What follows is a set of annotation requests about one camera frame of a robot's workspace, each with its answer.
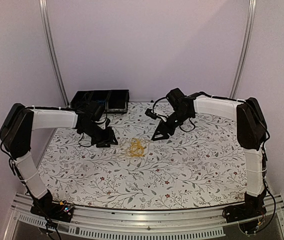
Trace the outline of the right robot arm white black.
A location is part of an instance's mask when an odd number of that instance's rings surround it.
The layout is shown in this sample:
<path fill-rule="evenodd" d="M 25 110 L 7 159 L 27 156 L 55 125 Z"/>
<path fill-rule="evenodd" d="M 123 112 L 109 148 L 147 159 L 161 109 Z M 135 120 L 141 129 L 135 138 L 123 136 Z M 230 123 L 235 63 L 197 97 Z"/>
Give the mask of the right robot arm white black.
<path fill-rule="evenodd" d="M 260 210 L 260 203 L 267 194 L 265 176 L 267 172 L 266 142 L 270 139 L 267 123 L 256 98 L 246 100 L 209 95 L 203 91 L 185 95 L 179 88 L 172 89 L 165 97 L 173 108 L 169 116 L 148 108 L 145 114 L 160 122 L 152 141 L 167 140 L 176 128 L 196 114 L 209 114 L 227 118 L 236 123 L 237 142 L 244 150 L 247 186 L 240 213 L 251 218 Z"/>

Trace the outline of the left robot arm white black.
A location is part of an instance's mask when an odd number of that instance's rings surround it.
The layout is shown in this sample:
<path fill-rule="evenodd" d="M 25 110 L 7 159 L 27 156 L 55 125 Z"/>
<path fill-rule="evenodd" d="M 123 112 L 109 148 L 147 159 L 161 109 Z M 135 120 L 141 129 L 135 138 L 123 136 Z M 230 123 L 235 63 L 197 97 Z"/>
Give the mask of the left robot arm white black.
<path fill-rule="evenodd" d="M 91 145 L 109 148 L 117 145 L 110 120 L 101 121 L 105 107 L 91 101 L 80 108 L 26 107 L 15 103 L 0 128 L 0 150 L 8 155 L 9 166 L 25 185 L 34 205 L 45 216 L 56 213 L 53 196 L 43 183 L 31 154 L 32 133 L 39 129 L 75 129 L 87 135 Z"/>

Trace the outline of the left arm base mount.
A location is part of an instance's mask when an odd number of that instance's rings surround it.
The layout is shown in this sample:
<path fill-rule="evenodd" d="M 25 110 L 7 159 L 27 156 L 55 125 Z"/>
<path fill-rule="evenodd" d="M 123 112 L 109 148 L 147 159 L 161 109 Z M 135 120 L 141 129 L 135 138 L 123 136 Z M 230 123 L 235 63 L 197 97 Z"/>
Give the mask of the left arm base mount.
<path fill-rule="evenodd" d="M 74 214 L 74 204 L 66 202 L 54 202 L 50 198 L 35 199 L 30 212 L 34 215 L 51 220 L 70 223 Z"/>

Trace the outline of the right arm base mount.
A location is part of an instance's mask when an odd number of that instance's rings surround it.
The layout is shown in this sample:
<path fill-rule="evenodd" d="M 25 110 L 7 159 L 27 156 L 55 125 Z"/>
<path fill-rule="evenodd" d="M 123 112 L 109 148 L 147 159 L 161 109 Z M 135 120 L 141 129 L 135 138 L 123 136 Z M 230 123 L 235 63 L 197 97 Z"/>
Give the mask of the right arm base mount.
<path fill-rule="evenodd" d="M 222 216 L 227 223 L 244 221 L 239 224 L 239 229 L 246 235 L 255 234 L 265 222 L 267 210 L 264 200 L 253 198 L 245 200 L 243 204 L 230 205 L 223 209 Z"/>

